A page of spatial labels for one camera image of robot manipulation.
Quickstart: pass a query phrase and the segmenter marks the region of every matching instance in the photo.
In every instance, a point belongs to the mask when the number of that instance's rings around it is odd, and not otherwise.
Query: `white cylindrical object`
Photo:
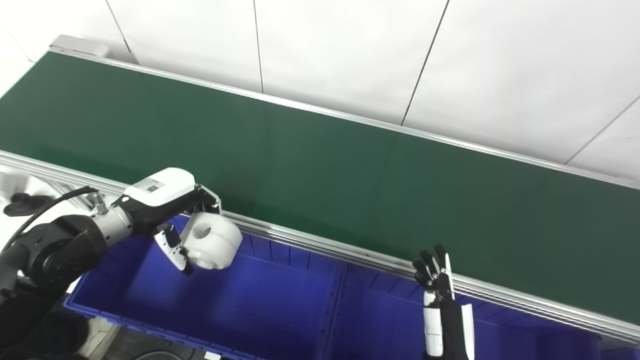
[[[222,215],[202,212],[191,216],[180,238],[196,266],[224,269],[236,256],[242,233]]]

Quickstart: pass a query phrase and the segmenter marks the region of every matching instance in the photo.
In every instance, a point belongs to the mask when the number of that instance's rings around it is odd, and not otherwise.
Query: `bin divider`
[[[325,332],[320,334],[318,344],[318,352],[316,353],[315,360],[330,360],[333,355],[333,344],[335,342],[334,330],[337,323],[338,312],[340,311],[340,304],[342,303],[342,292],[344,291],[345,282],[347,278],[348,268],[351,266],[349,263],[342,263],[335,274],[335,284],[333,286],[334,297],[332,303],[329,305],[329,315],[327,316],[327,323],[325,324]]]

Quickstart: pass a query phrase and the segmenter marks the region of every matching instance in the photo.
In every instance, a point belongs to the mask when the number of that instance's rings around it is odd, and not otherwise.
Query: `hole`
[[[193,228],[193,236],[196,239],[205,238],[211,232],[211,226],[207,224],[198,224]]]

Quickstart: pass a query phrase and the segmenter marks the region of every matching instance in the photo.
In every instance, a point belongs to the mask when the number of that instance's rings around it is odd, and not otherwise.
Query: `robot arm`
[[[473,308],[456,302],[449,254],[440,244],[435,250],[439,262],[426,250],[413,262],[424,288],[424,359],[474,360]]]
[[[216,194],[196,184],[189,172],[177,168],[164,169],[130,186],[108,208],[97,190],[88,187],[61,199],[87,192],[93,192],[98,213],[90,217],[62,216],[22,233],[46,211],[43,209],[12,236],[0,253],[0,353],[21,342],[69,285],[95,268],[107,247],[124,238],[144,235],[171,243],[173,247],[167,251],[179,248],[180,252],[172,254],[181,259],[182,268],[178,268],[188,273],[187,251],[180,239],[176,240],[175,230],[170,231],[165,223],[183,212],[220,214],[221,207]],[[234,230],[241,236],[235,226]]]

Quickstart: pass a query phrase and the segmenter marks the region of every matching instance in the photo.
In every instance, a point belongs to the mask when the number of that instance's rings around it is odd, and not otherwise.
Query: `robotic hand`
[[[93,195],[96,214],[65,215],[23,233],[55,204],[84,193]],[[178,235],[166,222],[183,212],[192,216]],[[169,260],[186,274],[191,271],[189,261],[208,269],[228,266],[242,234],[220,212],[218,196],[179,168],[164,169],[128,187],[108,208],[98,190],[88,186],[41,208],[0,252],[0,354],[26,338],[69,285],[100,263],[107,247],[129,236],[154,237]],[[207,253],[209,233],[226,244],[228,256],[223,262],[212,261]]]
[[[413,262],[415,280],[424,288],[424,360],[474,360],[474,316],[470,304],[455,300],[449,254],[435,247],[438,261],[428,251]]]

